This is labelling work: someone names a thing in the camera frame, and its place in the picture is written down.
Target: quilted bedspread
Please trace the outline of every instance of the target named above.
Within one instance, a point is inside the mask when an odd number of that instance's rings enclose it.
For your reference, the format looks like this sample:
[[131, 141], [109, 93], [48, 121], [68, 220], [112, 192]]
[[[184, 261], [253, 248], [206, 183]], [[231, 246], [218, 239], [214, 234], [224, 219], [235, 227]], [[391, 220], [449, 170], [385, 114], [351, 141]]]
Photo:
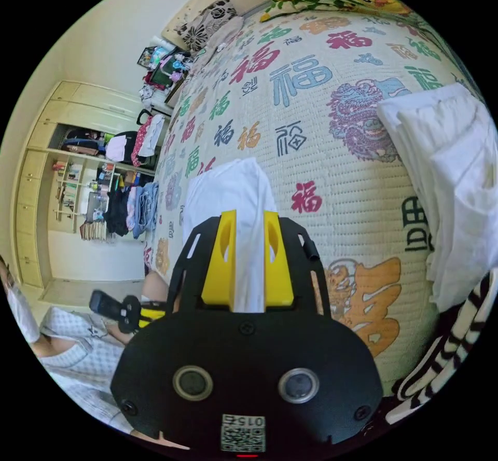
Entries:
[[390, 394], [437, 312], [425, 280], [427, 221], [376, 105], [464, 78], [440, 43], [395, 20], [316, 10], [247, 19], [184, 83], [156, 172], [146, 264], [169, 281], [190, 179], [255, 157], [279, 214], [316, 243], [334, 319], [368, 345]]

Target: clutter on table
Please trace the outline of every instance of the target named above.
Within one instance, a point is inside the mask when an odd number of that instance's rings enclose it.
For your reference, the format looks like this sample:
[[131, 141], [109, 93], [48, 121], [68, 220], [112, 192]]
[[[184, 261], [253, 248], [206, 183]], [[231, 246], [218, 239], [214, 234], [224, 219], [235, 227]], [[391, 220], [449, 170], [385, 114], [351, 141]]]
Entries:
[[190, 52], [181, 51], [168, 41], [145, 48], [138, 62], [148, 70], [139, 91], [144, 107], [161, 111], [177, 84], [187, 76], [192, 61]]

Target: sticker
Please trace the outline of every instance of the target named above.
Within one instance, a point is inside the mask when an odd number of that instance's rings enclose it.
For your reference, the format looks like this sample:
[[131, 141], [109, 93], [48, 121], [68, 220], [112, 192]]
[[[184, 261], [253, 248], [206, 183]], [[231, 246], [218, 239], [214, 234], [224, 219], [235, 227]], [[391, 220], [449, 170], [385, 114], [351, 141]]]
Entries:
[[265, 452], [265, 417], [224, 414], [222, 417], [221, 450], [225, 452]]

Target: hanging clothes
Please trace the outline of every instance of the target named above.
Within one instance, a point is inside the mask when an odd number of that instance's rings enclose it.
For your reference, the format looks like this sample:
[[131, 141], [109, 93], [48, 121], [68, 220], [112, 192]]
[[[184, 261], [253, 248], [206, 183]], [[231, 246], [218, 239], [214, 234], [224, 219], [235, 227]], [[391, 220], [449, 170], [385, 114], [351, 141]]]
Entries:
[[135, 167], [140, 167], [142, 163], [138, 159], [139, 151], [144, 144], [145, 136], [147, 135], [147, 131], [149, 130], [150, 125], [152, 124], [153, 116], [149, 116], [145, 121], [145, 124], [140, 126], [140, 129], [137, 131], [135, 146], [133, 147], [133, 152], [131, 153], [131, 161]]
[[128, 216], [128, 195], [130, 190], [116, 190], [107, 194], [109, 205], [104, 213], [104, 220], [107, 223], [109, 233], [125, 236], [128, 234], [126, 218]]
[[157, 141], [164, 125], [164, 115], [157, 114], [152, 117], [146, 130], [144, 141], [139, 150], [140, 157], [152, 157], [156, 151]]
[[122, 162], [125, 158], [126, 136], [114, 136], [105, 147], [105, 156], [114, 162]]
[[137, 187], [135, 197], [135, 225], [133, 237], [137, 239], [144, 231], [154, 231], [157, 221], [157, 195], [159, 183], [147, 183]]

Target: pillow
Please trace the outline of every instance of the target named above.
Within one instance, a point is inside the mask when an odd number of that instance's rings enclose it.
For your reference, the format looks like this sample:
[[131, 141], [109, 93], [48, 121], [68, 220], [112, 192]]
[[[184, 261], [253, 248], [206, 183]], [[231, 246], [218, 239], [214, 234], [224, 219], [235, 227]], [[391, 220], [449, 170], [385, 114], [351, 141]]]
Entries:
[[209, 38], [237, 12], [230, 0], [217, 0], [204, 8], [191, 22], [175, 27], [190, 51], [199, 51]]

